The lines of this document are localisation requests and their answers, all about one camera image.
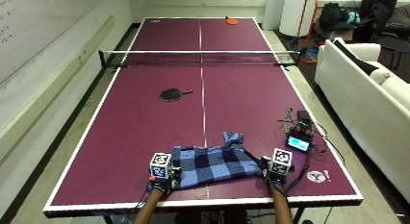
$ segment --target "chair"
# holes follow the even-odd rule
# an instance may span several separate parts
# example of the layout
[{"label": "chair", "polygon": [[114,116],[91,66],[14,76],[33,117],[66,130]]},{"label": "chair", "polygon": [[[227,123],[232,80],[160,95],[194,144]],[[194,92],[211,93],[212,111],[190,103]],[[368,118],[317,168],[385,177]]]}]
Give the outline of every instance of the chair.
[{"label": "chair", "polygon": [[[375,23],[373,23],[373,35],[371,42],[379,43],[384,49],[393,52],[389,69],[397,69],[401,61],[401,54],[410,52],[410,42],[399,37],[397,34],[387,33],[387,23],[392,16],[392,10],[384,3],[376,3],[372,8]],[[393,61],[396,59],[396,54],[399,54],[399,59],[396,65],[393,66]]]}]

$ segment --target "net post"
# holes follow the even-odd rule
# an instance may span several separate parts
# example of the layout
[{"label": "net post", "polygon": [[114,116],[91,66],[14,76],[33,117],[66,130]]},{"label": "net post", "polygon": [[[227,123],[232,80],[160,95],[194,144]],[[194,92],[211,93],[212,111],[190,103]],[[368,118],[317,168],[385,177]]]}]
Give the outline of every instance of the net post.
[{"label": "net post", "polygon": [[107,62],[104,60],[104,52],[99,50],[99,56],[100,56],[100,61],[102,61],[102,67],[107,68]]}]

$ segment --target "checkered towel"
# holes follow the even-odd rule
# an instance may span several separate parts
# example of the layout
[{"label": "checkered towel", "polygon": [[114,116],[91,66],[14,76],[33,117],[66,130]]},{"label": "checkered towel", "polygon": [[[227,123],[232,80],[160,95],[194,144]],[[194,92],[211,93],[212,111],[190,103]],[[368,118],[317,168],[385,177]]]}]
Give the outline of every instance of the checkered towel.
[{"label": "checkered towel", "polygon": [[244,136],[224,132],[223,137],[224,146],[174,148],[174,166],[183,171],[176,189],[262,175],[258,159],[243,146]]}]

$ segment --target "maroon table surface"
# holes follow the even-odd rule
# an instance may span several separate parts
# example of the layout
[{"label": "maroon table surface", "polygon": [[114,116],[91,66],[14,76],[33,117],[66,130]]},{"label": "maroon table surface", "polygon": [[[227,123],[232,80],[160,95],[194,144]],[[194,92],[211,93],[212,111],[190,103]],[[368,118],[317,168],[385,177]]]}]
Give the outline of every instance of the maroon table surface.
[{"label": "maroon table surface", "polygon": [[[271,48],[251,18],[240,19],[239,26],[216,18],[150,18],[132,50]],[[171,87],[192,88],[194,93],[178,102],[163,102],[159,94]],[[53,192],[46,214],[98,215],[134,208],[147,188],[155,153],[170,153],[175,146],[222,146],[224,131],[244,134],[244,146],[258,158],[271,157],[275,148],[293,151],[285,146],[284,122],[279,121],[288,108],[293,118],[299,110],[309,111],[279,66],[136,65],[122,69]],[[360,190],[333,148],[321,145],[320,135],[315,142],[320,149],[312,151],[309,173],[291,190],[291,205],[360,204]],[[307,155],[293,151],[289,182],[305,160]],[[178,190],[159,203],[167,209],[232,205],[272,206],[262,178]]]}]

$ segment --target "black and white marker cube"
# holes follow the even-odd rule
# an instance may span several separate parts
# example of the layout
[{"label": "black and white marker cube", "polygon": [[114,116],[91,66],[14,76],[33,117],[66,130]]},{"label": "black and white marker cube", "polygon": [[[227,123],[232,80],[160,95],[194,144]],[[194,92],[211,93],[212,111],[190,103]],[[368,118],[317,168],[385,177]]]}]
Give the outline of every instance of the black and white marker cube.
[{"label": "black and white marker cube", "polygon": [[152,177],[168,179],[172,171],[171,154],[155,153],[151,162]]},{"label": "black and white marker cube", "polygon": [[291,166],[292,152],[276,148],[271,163],[271,172],[287,176],[291,172]]}]

